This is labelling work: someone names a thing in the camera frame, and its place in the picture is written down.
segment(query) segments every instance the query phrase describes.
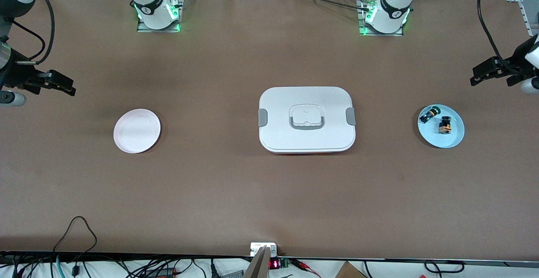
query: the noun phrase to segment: table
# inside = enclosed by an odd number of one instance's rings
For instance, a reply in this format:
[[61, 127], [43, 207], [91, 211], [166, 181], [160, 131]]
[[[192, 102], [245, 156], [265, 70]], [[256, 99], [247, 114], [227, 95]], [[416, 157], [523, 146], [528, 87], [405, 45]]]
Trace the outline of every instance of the table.
[[[404, 37], [360, 36], [356, 11], [313, 0], [192, 0], [181, 32], [158, 35], [135, 32], [129, 0], [51, 3], [42, 68], [77, 95], [0, 109], [0, 249], [50, 250], [83, 215], [94, 251], [245, 255], [274, 241], [288, 256], [539, 260], [539, 99], [504, 80], [470, 86], [493, 55], [475, 0], [414, 0]], [[528, 38], [515, 3], [483, 0], [483, 13], [505, 56]], [[42, 0], [19, 21], [48, 36]], [[256, 113], [273, 86], [347, 90], [355, 144], [266, 151]], [[433, 103], [464, 119], [454, 149], [416, 131]], [[129, 155], [112, 131], [136, 108], [163, 131]], [[79, 222], [61, 249], [91, 240]]]

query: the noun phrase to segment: white container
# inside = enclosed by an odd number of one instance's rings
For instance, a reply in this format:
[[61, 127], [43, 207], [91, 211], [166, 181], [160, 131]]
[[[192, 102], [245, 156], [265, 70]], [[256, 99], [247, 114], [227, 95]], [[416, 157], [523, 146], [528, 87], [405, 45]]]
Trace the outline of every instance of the white container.
[[270, 88], [260, 97], [260, 142], [273, 153], [342, 152], [356, 140], [352, 98], [335, 86]]

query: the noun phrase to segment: light blue plate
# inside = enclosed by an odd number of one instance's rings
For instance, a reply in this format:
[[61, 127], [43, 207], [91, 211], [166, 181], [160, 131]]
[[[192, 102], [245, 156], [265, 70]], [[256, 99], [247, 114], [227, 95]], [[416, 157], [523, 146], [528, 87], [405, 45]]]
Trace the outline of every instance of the light blue plate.
[[[427, 123], [421, 123], [419, 117], [425, 115], [432, 107], [439, 107], [441, 113], [432, 117]], [[441, 117], [445, 115], [451, 117], [451, 134], [438, 133]], [[435, 147], [449, 149], [450, 147], [458, 145], [462, 141], [462, 138], [464, 138], [464, 122], [459, 114], [450, 107], [441, 104], [432, 104], [424, 108], [421, 113], [419, 113], [419, 117], [417, 117], [417, 128], [419, 128], [419, 133], [428, 143]]]

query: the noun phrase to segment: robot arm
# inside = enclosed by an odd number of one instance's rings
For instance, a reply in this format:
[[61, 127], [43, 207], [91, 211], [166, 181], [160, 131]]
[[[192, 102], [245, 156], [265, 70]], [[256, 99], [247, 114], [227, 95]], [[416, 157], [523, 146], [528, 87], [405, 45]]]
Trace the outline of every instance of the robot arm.
[[178, 0], [133, 0], [139, 19], [154, 30], [168, 27], [179, 18]]
[[[0, 3], [0, 17], [5, 17], [6, 20], [13, 22], [14, 18], [21, 17], [28, 12], [35, 0], [0, 0]], [[49, 6], [49, 9], [52, 18], [52, 8]], [[51, 27], [51, 41], [53, 35], [54, 27]], [[41, 60], [31, 61], [27, 56], [12, 49], [7, 44], [7, 41], [6, 36], [0, 38], [0, 90], [4, 86], [7, 88], [16, 87], [33, 94], [39, 94], [41, 88], [48, 88], [65, 92], [70, 96], [75, 95], [76, 90], [73, 88], [73, 80], [52, 69], [48, 72], [42, 72], [35, 68], [36, 65], [46, 59], [52, 47], [50, 43]], [[17, 107], [23, 105], [25, 101], [26, 98], [21, 93], [0, 91], [0, 106]]]
[[411, 3], [412, 0], [375, 0], [365, 21], [378, 32], [391, 34], [406, 22]]
[[511, 57], [505, 59], [507, 67], [494, 56], [473, 68], [470, 84], [476, 86], [484, 80], [507, 78], [507, 86], [520, 82], [526, 94], [539, 94], [539, 37], [533, 36], [519, 45]]

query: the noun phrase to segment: white plate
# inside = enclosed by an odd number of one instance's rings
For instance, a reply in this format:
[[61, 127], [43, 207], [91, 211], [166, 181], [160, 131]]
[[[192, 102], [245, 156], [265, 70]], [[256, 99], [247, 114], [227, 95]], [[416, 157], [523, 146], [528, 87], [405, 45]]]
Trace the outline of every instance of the white plate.
[[126, 153], [142, 153], [152, 147], [161, 133], [159, 118], [152, 111], [136, 109], [125, 113], [114, 126], [114, 142]]
[[[421, 123], [419, 117], [425, 115], [432, 107], [439, 107], [441, 113], [432, 117], [427, 123]], [[451, 134], [438, 133], [441, 117], [443, 116], [451, 117]], [[419, 117], [417, 117], [419, 133], [428, 143], [436, 147], [449, 149], [458, 145], [462, 141], [462, 138], [464, 138], [464, 122], [459, 114], [450, 107], [441, 104], [432, 104], [424, 108], [419, 113]]]

